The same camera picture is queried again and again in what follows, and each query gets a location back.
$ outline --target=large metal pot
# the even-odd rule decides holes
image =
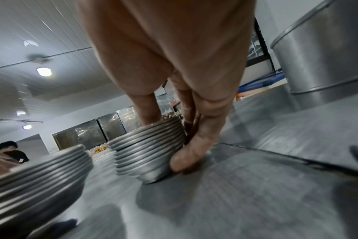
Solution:
[[[272,43],[291,92],[358,80],[358,0],[326,0]]]

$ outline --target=work surface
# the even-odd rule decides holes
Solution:
[[[358,177],[272,153],[358,169],[348,152],[358,94],[299,104],[286,90],[236,102],[192,172],[142,185],[117,176],[110,155],[96,160],[82,197],[55,220],[79,220],[60,238],[358,239]]]

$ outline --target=person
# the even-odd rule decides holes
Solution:
[[[29,158],[25,153],[17,150],[18,144],[14,141],[7,141],[0,143],[0,153],[10,156],[19,163],[25,163],[29,161]]]
[[[93,49],[142,125],[162,120],[154,91],[167,79],[189,143],[171,159],[198,162],[226,122],[247,63],[255,0],[77,0]]]

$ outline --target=white paneled ceiling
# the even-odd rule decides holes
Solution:
[[[0,0],[0,119],[45,121],[122,94],[96,60],[74,0]],[[0,136],[21,126],[0,122]]]

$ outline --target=black shirt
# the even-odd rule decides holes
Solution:
[[[7,152],[4,152],[4,154],[17,160],[19,163],[25,163],[25,162],[29,161],[27,155],[20,150],[7,151]]]

